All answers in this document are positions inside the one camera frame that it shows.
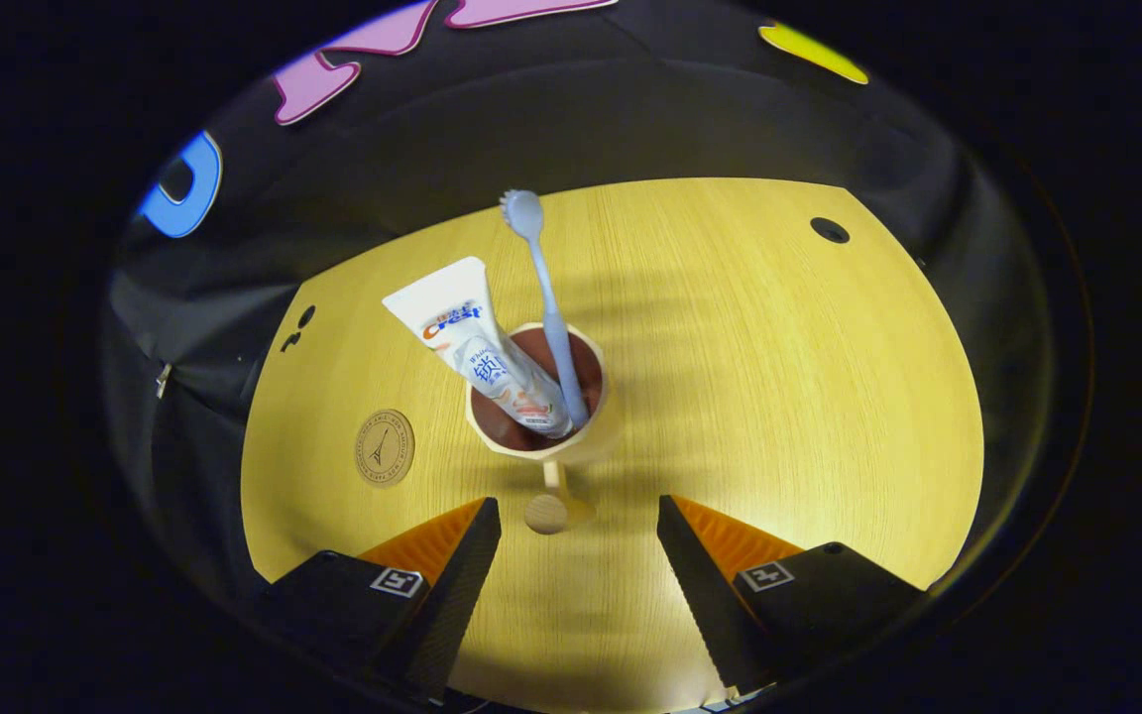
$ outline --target wooden table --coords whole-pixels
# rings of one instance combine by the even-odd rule
[[[268,356],[244,439],[244,532],[264,577],[494,496],[502,537],[450,685],[537,711],[678,711],[725,689],[654,537],[660,494],[802,547],[839,539],[920,588],[946,572],[981,490],[978,395],[928,281],[861,203],[735,177],[542,201],[563,315],[602,345],[625,416],[611,460],[568,475],[597,519],[531,532],[539,466],[482,447],[463,378],[381,307],[472,254],[502,328],[539,320],[526,247],[489,208],[303,284],[274,344],[316,312]],[[817,216],[852,240],[821,238]],[[353,462],[376,410],[416,433],[408,478],[387,489]]]

